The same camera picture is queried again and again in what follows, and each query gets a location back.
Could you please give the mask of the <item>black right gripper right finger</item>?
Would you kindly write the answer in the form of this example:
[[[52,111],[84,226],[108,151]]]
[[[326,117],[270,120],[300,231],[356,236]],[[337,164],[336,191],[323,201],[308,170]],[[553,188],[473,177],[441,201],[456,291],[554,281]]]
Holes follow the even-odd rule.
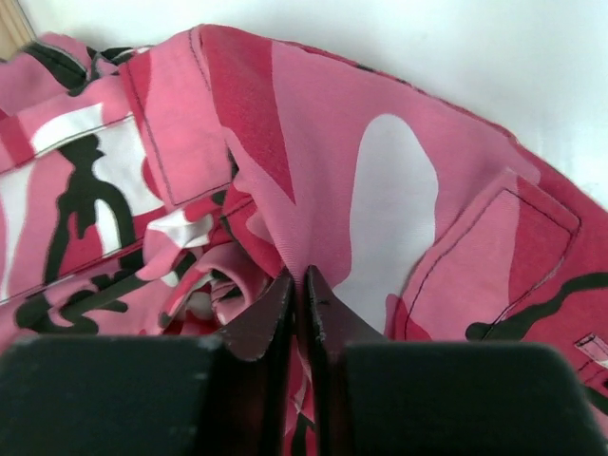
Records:
[[[321,455],[603,455],[574,372],[522,342],[394,342],[304,282]]]

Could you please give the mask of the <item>pink camouflage trousers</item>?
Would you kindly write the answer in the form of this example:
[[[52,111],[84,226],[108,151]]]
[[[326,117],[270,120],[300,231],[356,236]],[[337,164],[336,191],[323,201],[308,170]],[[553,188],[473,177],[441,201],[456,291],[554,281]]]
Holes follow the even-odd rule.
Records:
[[[317,451],[307,270],[394,342],[522,342],[607,443],[607,214],[508,131],[328,52],[201,25],[49,34],[1,65],[1,358],[33,336],[205,336],[282,273],[282,451]]]

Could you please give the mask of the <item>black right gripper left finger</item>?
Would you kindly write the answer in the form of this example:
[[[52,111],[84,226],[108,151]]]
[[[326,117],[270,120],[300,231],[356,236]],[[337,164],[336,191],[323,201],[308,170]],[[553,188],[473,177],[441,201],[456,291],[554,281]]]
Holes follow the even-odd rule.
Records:
[[[5,455],[278,455],[294,281],[205,336],[33,336],[1,358]]]

